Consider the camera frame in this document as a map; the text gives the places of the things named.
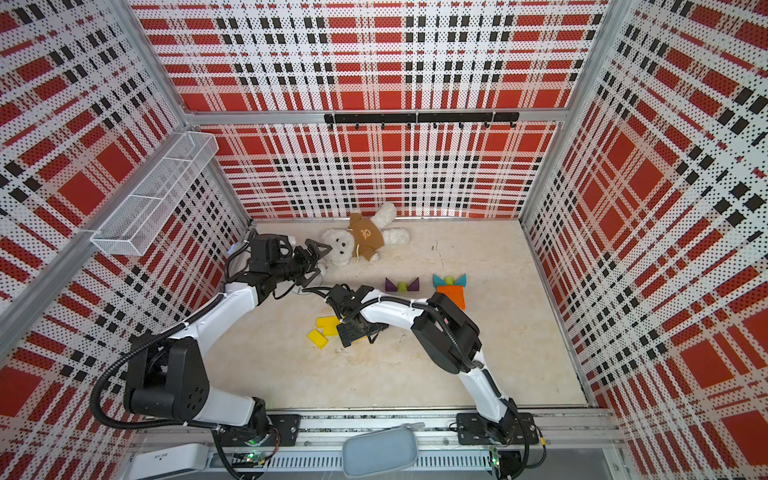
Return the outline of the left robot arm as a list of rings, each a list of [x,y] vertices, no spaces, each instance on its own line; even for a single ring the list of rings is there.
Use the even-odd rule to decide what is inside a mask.
[[[320,261],[332,248],[308,239],[251,230],[233,246],[225,262],[220,291],[179,324],[158,334],[145,333],[106,368],[89,398],[93,418],[116,430],[190,426],[222,433],[240,428],[263,438],[272,425],[265,403],[211,385],[204,357],[238,320],[274,296],[276,288],[307,287],[321,276]],[[102,394],[120,371],[126,373],[123,405],[139,416],[128,422],[108,415]]]

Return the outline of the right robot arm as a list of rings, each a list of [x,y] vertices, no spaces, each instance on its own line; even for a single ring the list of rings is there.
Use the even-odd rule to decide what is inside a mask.
[[[475,410],[459,413],[454,430],[462,445],[522,445],[540,442],[532,416],[519,410],[495,382],[485,359],[479,327],[445,294],[407,299],[363,286],[315,287],[341,321],[339,335],[346,347],[360,338],[373,342],[388,327],[411,332],[431,361],[458,377]]]

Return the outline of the orange block top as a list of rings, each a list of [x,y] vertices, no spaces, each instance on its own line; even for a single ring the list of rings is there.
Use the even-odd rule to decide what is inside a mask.
[[[436,291],[446,296],[464,295],[464,287],[459,285],[441,285],[436,288]]]

